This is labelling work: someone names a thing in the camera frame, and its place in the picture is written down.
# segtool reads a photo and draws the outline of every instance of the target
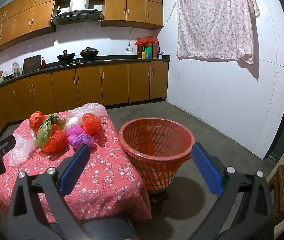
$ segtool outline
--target red tablecloth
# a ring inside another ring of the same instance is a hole
[[[69,118],[68,112],[59,113],[60,118]],[[135,220],[150,219],[150,203],[141,177],[130,163],[118,143],[116,129],[105,116],[100,132],[93,136],[95,145],[90,147],[91,156],[76,186],[65,201],[77,219],[93,219],[125,212]],[[29,120],[24,120],[15,133],[31,138]],[[72,147],[59,156],[45,157],[38,150],[19,167],[10,167],[4,156],[6,173],[0,176],[0,210],[7,214],[14,183],[20,171],[28,175],[41,174],[49,167],[57,167],[64,158],[72,156]],[[52,215],[44,194],[39,194],[45,214],[50,223]]]

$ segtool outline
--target cooking pot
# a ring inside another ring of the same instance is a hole
[[[99,53],[99,51],[97,49],[91,48],[91,47],[86,47],[86,49],[84,49],[80,52],[80,55],[81,55],[82,58],[93,58],[98,53]]]

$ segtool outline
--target kitchen countertop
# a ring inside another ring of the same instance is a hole
[[[9,83],[12,83],[14,81],[17,81],[22,78],[56,71],[56,70],[63,70],[68,69],[72,67],[81,67],[81,66],[90,66],[90,65],[100,65],[100,64],[109,64],[109,63],[120,63],[120,62],[150,62],[150,61],[170,61],[170,55],[163,55],[163,59],[138,59],[137,56],[131,56],[131,55],[114,55],[114,56],[97,56],[94,61],[84,61],[79,62],[82,58],[73,59],[73,63],[61,65],[60,61],[48,63],[46,64],[45,69],[40,69],[37,71],[33,71],[27,74],[22,74],[17,77],[13,77],[7,80],[4,80],[2,83],[0,83],[0,87],[3,87]]]

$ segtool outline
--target white plastic bag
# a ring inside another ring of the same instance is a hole
[[[16,144],[15,147],[10,150],[8,154],[8,160],[10,166],[19,166],[27,161],[29,154],[36,148],[34,146],[34,140],[26,139],[18,133],[13,133]]]

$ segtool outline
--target laundry basket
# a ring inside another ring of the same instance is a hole
[[[191,158],[195,138],[177,122],[139,118],[121,127],[119,143],[149,194],[156,194],[168,187],[180,166]]]

